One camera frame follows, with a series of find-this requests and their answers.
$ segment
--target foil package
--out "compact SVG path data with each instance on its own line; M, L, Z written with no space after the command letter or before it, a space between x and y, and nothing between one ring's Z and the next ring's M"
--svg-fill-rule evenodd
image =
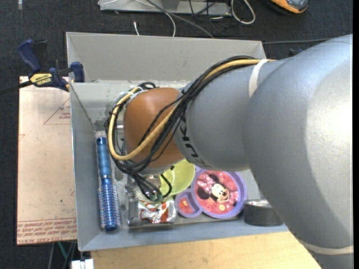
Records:
M150 203L148 201L130 201L129 225L144 224L173 224L177 218L177 209L174 199Z

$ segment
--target yellow cable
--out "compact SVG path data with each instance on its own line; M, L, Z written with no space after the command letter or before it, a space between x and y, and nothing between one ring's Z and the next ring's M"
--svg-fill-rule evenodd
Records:
M253 64L258 64L261 60L258 59L240 59L240 60L235 60L235 61L231 61L228 62L226 64L223 64L215 69L213 69L212 71L210 71L203 79L206 80L207 78L209 78L210 76L218 73L219 71L229 68L229 67L233 67L233 66L239 66L239 65L253 65ZM132 93L135 93L139 88L136 87L134 89L131 90ZM119 155L116 150L114 149L113 146L113 126L114 123L116 121L116 115L119 109L119 106L124 103L129 97L131 96L131 94L127 94L126 96L124 96L121 100L119 100L112 112L111 118L110 118L110 122L109 122L109 126L108 126L108 147L109 147L109 152L112 155L112 157L116 160L119 161L125 161L125 160L129 160L131 158L133 158L134 156L136 156L137 154L139 154L148 144L151 140L153 140L158 133L164 128L165 124L167 123L167 121L169 120L169 118L171 117L173 111L175 110L175 108L177 107L177 105L175 105L173 107L173 109L166 115L166 117L154 128L154 130L147 136L146 139L144 139L142 141L142 143L135 148L131 153L129 153L128 155Z

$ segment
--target minnie mouse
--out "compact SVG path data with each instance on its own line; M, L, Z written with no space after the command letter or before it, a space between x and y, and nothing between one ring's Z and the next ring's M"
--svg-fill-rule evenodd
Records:
M202 173L197 179L197 195L202 200L212 198L217 203L228 202L235 206L238 200L238 191L230 191L223 184L217 175L210 174L210 172Z

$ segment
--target candy wrapper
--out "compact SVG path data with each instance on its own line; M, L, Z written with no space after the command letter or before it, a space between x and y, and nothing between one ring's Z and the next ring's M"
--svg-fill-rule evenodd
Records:
M133 217L132 213L130 225L173 224L176 221L177 210L172 198L158 203L139 200L137 204L137 216Z

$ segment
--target brown object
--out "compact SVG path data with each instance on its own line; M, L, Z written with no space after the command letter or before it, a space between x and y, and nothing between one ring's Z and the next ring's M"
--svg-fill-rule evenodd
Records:
M142 92L130 101L123 116L126 150L128 153L131 153L135 148L138 147L142 137L147 132L157 114L166 105L174 102L178 98L179 93L180 92L177 89L163 87ZM173 106L170 106L161 114L150 132L156 128L156 126L172 109ZM166 138L157 153L153 156L153 159L156 159L159 156L171 136L172 135L170 134ZM137 156L132 158L132 160L139 162L146 158L150 153L154 141L155 139L153 139ZM148 167L160 168L166 165L174 164L183 158L184 157L177 148L174 140L171 139L161 156L155 161L151 162Z

